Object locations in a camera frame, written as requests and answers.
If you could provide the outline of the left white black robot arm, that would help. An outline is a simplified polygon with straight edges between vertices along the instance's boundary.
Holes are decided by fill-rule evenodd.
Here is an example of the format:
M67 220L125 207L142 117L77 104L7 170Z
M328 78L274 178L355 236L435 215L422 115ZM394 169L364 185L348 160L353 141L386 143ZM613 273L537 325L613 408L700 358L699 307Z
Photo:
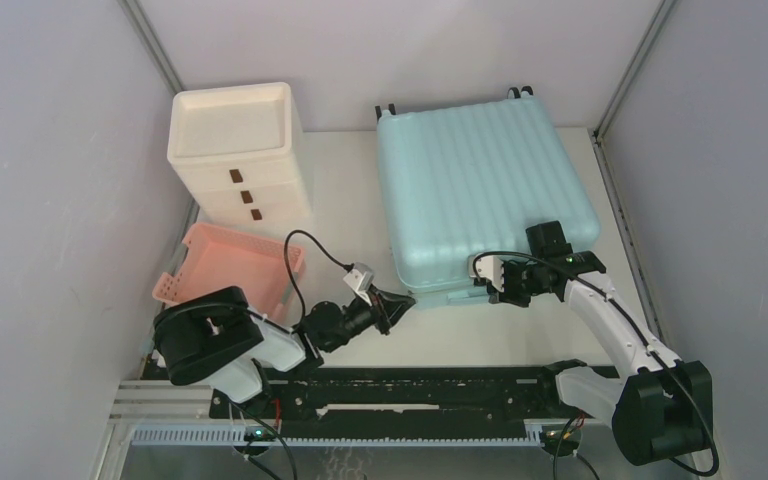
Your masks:
M323 301L287 329L247 301L239 287L227 287L182 303L155 317L154 347L170 382L205 382L224 393L250 417L265 414L273 394L263 366L306 373L369 328L386 335L415 305L414 298L370 287L346 306Z

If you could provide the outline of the light blue ribbed suitcase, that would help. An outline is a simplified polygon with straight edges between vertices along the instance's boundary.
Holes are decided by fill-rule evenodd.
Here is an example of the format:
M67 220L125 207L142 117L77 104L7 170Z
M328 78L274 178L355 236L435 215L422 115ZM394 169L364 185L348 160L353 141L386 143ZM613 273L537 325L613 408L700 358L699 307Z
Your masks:
M599 217L530 87L503 100L419 112L376 111L377 164L399 280L421 309L483 303L471 262L527 252L529 227L557 221L579 250Z

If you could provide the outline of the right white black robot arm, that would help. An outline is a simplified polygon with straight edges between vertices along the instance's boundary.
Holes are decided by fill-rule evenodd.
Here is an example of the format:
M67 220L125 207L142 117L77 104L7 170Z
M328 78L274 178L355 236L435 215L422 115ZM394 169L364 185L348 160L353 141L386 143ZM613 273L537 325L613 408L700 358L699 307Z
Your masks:
M526 308L552 294L588 327L608 354L616 377L570 360L549 368L538 402L552 416L576 408L610 427L624 458L636 466L668 460L710 477L720 456L713 433L713 381L700 361L686 362L633 316L606 266L576 251L558 221L526 230L529 252L488 251L468 271L493 303Z

